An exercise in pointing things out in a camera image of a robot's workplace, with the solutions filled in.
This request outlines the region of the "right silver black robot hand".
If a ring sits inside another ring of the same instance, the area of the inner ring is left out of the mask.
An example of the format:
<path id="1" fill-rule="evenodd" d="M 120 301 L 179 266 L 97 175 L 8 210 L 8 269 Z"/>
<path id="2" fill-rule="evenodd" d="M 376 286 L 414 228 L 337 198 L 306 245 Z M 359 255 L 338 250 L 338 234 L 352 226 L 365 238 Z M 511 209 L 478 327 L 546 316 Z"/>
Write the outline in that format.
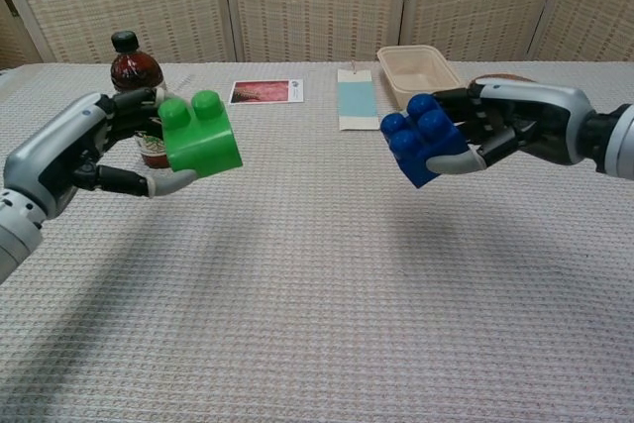
<path id="1" fill-rule="evenodd" d="M 559 165 L 583 160 L 578 135 L 594 109 L 577 88 L 482 77 L 434 97 L 470 146 L 427 159 L 433 172 L 485 170 L 518 151 Z"/>

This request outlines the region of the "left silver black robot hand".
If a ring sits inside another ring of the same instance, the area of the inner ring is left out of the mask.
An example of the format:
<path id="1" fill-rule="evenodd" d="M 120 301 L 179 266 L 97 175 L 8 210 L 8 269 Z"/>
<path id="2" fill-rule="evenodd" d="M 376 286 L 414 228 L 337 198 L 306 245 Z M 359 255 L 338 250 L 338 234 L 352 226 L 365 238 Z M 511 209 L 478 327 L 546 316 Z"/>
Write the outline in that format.
<path id="1" fill-rule="evenodd" d="M 160 87 L 80 97 L 8 155 L 5 187 L 54 219 L 79 189 L 154 198 L 188 186 L 198 179 L 191 169 L 167 177 L 141 176 L 99 163 L 114 145 L 138 132 L 160 137 L 159 106 L 173 97 Z"/>

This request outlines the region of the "blue building block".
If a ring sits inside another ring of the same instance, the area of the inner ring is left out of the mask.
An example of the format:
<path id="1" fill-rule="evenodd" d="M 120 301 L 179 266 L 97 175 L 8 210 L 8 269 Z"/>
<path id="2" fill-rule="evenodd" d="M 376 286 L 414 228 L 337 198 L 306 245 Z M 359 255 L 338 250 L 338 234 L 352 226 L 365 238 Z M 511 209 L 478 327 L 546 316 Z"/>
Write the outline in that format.
<path id="1" fill-rule="evenodd" d="M 382 118 L 379 129 L 400 170 L 416 187 L 434 180 L 426 161 L 439 156 L 455 156 L 470 148 L 464 135 L 430 94 L 417 94 L 406 113 L 390 113 Z"/>

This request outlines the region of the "green toy block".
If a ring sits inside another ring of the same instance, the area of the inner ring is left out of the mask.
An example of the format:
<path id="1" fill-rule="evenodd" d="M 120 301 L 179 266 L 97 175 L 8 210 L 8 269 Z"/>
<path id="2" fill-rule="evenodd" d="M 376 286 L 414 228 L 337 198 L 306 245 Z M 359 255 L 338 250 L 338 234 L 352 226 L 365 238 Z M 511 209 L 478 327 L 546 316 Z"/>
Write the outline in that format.
<path id="1" fill-rule="evenodd" d="M 158 108 L 162 141 L 174 172 L 194 170 L 198 178 L 243 165 L 224 102 L 202 90 L 189 102 L 169 98 Z"/>

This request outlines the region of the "round brown woven coaster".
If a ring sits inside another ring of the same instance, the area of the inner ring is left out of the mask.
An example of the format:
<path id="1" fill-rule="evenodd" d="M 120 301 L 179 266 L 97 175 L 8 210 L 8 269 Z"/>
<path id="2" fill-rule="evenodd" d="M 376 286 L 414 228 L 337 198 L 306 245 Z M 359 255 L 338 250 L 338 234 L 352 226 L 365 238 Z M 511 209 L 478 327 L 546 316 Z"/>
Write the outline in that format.
<path id="1" fill-rule="evenodd" d="M 488 73 L 471 80 L 471 83 L 483 82 L 483 81 L 521 81 L 521 82 L 535 82 L 525 76 L 516 75 L 512 73 Z"/>

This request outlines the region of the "dark sauce bottle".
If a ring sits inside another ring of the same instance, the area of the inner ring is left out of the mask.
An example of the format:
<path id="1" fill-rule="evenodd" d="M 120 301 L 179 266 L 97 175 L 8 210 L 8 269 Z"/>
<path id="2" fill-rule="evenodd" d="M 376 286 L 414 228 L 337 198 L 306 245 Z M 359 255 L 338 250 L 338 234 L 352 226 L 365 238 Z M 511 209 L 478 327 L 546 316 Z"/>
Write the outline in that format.
<path id="1" fill-rule="evenodd" d="M 127 92 L 143 87 L 166 89 L 159 63 L 140 50 L 139 41 L 132 31 L 120 31 L 111 36 L 116 58 L 111 64 L 111 81 L 117 92 Z M 135 140 L 146 166 L 168 168 L 162 140 L 137 133 Z"/>

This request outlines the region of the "beige rectangular tray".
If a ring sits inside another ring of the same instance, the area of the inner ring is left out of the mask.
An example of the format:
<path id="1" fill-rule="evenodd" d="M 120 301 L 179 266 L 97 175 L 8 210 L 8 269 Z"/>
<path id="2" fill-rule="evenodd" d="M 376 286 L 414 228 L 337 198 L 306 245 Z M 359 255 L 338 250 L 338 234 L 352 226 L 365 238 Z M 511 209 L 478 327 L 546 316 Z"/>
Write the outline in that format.
<path id="1" fill-rule="evenodd" d="M 431 94 L 465 84 L 445 57 L 431 46 L 383 47 L 376 56 L 399 110 L 404 110 L 419 93 Z"/>

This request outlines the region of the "cream bookmark with blue band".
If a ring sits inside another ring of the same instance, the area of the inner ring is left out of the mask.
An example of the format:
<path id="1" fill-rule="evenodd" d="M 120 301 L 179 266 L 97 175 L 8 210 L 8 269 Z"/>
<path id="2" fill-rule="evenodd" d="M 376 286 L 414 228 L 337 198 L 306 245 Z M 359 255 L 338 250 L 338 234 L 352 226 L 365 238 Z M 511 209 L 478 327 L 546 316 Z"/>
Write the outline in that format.
<path id="1" fill-rule="evenodd" d="M 369 69 L 338 69 L 337 106 L 340 131 L 375 131 L 379 128 Z"/>

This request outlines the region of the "red photo card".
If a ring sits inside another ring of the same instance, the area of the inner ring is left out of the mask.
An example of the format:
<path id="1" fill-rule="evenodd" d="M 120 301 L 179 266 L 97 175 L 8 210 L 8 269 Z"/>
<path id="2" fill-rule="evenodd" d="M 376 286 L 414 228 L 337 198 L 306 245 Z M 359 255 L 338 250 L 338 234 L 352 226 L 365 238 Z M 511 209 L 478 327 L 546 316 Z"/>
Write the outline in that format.
<path id="1" fill-rule="evenodd" d="M 231 104 L 302 103 L 303 100 L 302 79 L 236 81 L 230 95 Z"/>

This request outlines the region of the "white waffle weave tablecloth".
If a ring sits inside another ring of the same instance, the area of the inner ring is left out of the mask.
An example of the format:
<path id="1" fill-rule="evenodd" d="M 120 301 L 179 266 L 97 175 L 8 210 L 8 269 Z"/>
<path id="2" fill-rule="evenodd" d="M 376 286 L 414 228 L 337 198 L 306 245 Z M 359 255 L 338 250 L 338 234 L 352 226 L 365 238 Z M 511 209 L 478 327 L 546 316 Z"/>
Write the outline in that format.
<path id="1" fill-rule="evenodd" d="M 634 423 L 634 182 L 516 154 L 414 188 L 330 62 L 170 63 L 241 168 L 79 192 L 0 285 L 0 423 Z"/>

